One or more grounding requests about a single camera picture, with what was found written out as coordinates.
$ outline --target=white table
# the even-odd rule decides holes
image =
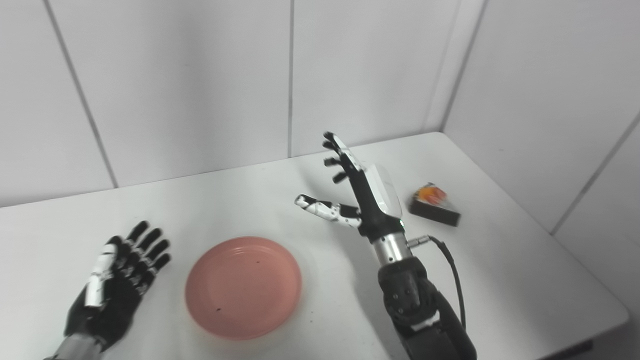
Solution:
[[[321,136],[314,141],[321,141]],[[408,214],[409,238],[445,241],[460,271],[468,332],[479,359],[539,359],[628,320],[626,309],[445,135],[353,148],[390,172],[402,202],[429,181],[462,213],[449,227]],[[232,149],[219,156],[233,156]],[[406,359],[383,309],[378,262],[356,231],[293,204],[299,193],[355,204],[324,154],[0,209],[0,348],[3,358],[48,356],[102,244],[147,219],[172,241],[127,337],[108,359]],[[285,325],[256,340],[219,340],[184,306],[189,269],[213,245],[271,238],[296,257],[301,302]],[[458,301],[433,244],[414,250],[429,278]]]

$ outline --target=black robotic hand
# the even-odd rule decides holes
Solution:
[[[91,336],[100,343],[101,352],[124,337],[142,296],[171,260],[164,252],[169,241],[158,241],[160,229],[138,241],[147,229],[142,221],[126,239],[114,236],[105,244],[87,285],[69,309],[65,336]]]
[[[308,195],[300,195],[296,204],[325,220],[357,227],[370,242],[388,234],[404,233],[402,210],[387,171],[379,165],[364,168],[335,134],[327,132],[324,138],[323,146],[338,154],[337,158],[325,159],[324,165],[342,167],[333,182],[348,178],[359,208],[318,201]]]

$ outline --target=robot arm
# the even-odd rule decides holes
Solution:
[[[98,360],[131,326],[142,296],[171,256],[160,229],[140,222],[123,240],[112,237],[102,247],[91,275],[67,315],[65,339],[46,360]]]
[[[325,220],[357,227],[360,235],[369,239],[381,266],[378,283],[385,308],[410,358],[475,360],[476,350],[455,312],[411,252],[387,171],[379,165],[364,168],[337,136],[325,133],[324,137],[323,146],[338,155],[324,164],[342,167],[333,182],[348,178],[359,208],[333,205],[308,195],[298,196],[295,203]]]

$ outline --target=black cable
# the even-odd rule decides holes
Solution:
[[[462,323],[462,327],[466,330],[467,316],[465,314],[465,299],[462,297],[462,285],[460,284],[460,276],[458,276],[458,269],[456,268],[456,264],[453,261],[453,256],[451,255],[451,252],[449,251],[445,243],[434,238],[431,235],[428,235],[428,236],[429,236],[429,240],[433,241],[438,246],[438,249],[440,249],[444,257],[447,258],[447,261],[451,266],[451,272],[453,272],[453,279],[456,281],[456,291],[458,292],[458,303],[460,304],[460,322]]]

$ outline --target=tile grout line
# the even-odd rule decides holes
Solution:
[[[469,62],[471,50],[473,50],[478,32],[480,30],[480,24],[482,23],[482,20],[484,18],[484,11],[486,10],[487,3],[489,3],[489,0],[484,0],[482,3],[482,8],[480,9],[480,14],[478,15],[478,20],[476,22],[476,27],[474,28],[474,32],[471,35],[471,40],[469,41],[467,50],[465,51],[465,57],[462,60],[462,65],[460,66],[460,70],[458,71],[456,82],[454,83],[453,89],[451,90],[451,96],[449,98],[449,102],[447,103],[447,108],[444,111],[444,116],[442,117],[442,124],[440,125],[441,133],[444,133],[445,126],[447,125],[447,121],[449,120],[449,115],[451,114],[451,109],[453,108],[453,103],[455,101],[456,96],[458,95],[460,83],[462,82],[462,76],[464,75],[465,70],[467,69],[467,63]]]
[[[295,0],[291,0],[289,17],[289,114],[287,119],[287,158],[292,156],[292,128],[293,128],[293,9]]]
[[[578,203],[582,200],[585,194],[587,194],[587,192],[589,191],[593,183],[595,183],[596,180],[600,177],[600,174],[604,171],[605,167],[607,167],[611,159],[613,159],[613,157],[618,153],[622,145],[627,141],[627,138],[629,138],[629,136],[634,131],[638,123],[640,123],[640,112],[631,121],[631,124],[627,126],[624,132],[622,132],[622,135],[620,136],[618,141],[616,141],[616,143],[613,145],[613,147],[611,148],[607,156],[605,156],[605,158],[602,160],[598,168],[595,170],[595,172],[593,172],[593,175],[591,175],[589,180],[587,180],[587,183],[582,187],[582,190],[580,190],[578,195],[575,197],[575,199],[569,205],[567,210],[560,217],[560,219],[556,223],[556,226],[554,226],[554,228],[551,230],[551,232],[549,232],[549,234],[553,236],[558,232],[558,230],[560,230],[560,227],[562,227],[562,225],[564,224],[566,219],[569,217],[569,215],[571,215],[575,207],[578,206]]]
[[[104,148],[104,144],[102,143],[102,138],[100,137],[100,133],[98,132],[98,127],[95,124],[95,120],[93,115],[91,114],[91,110],[89,109],[89,104],[84,96],[84,92],[80,85],[80,80],[77,76],[76,69],[74,68],[73,63],[71,62],[71,56],[69,55],[69,51],[67,49],[67,45],[62,37],[62,32],[60,31],[60,27],[58,26],[58,21],[56,20],[55,15],[53,14],[53,9],[51,8],[51,4],[49,0],[42,0],[44,2],[44,6],[47,9],[47,14],[49,15],[49,20],[51,20],[51,25],[53,26],[53,30],[56,33],[56,38],[58,39],[58,43],[60,44],[60,49],[62,50],[62,54],[65,57],[65,62],[67,63],[67,67],[69,72],[71,73],[71,78],[74,82],[74,86],[76,87],[76,91],[78,92],[78,96],[80,97],[80,102],[82,104],[84,114],[86,115],[87,120],[89,121],[89,126],[93,132],[93,137],[98,145],[98,150],[100,151],[100,155],[102,156],[102,160],[104,162],[104,166],[107,168],[107,173],[109,173],[109,178],[111,180],[111,184],[114,188],[118,188],[118,181],[116,180],[115,174],[113,172],[113,168],[111,167],[111,163],[109,162],[109,157],[107,156],[107,152]]]
[[[424,118],[422,122],[422,127],[420,128],[420,133],[423,133],[425,128],[427,127],[427,123],[429,122],[429,113],[431,112],[431,107],[433,106],[433,100],[436,97],[436,93],[438,92],[438,84],[440,83],[440,77],[442,75],[442,69],[444,68],[444,62],[447,59],[447,53],[449,52],[449,47],[451,46],[451,38],[453,37],[454,29],[456,28],[456,23],[458,21],[458,15],[460,13],[460,7],[462,6],[462,0],[458,0],[458,5],[456,7],[456,11],[453,15],[453,21],[451,27],[449,28],[449,34],[447,36],[447,43],[444,47],[444,52],[442,53],[442,58],[440,59],[440,65],[438,66],[438,73],[436,74],[436,78],[434,84],[436,87],[433,89],[433,94],[431,94],[431,98],[429,100],[429,105],[427,107],[427,116]]]

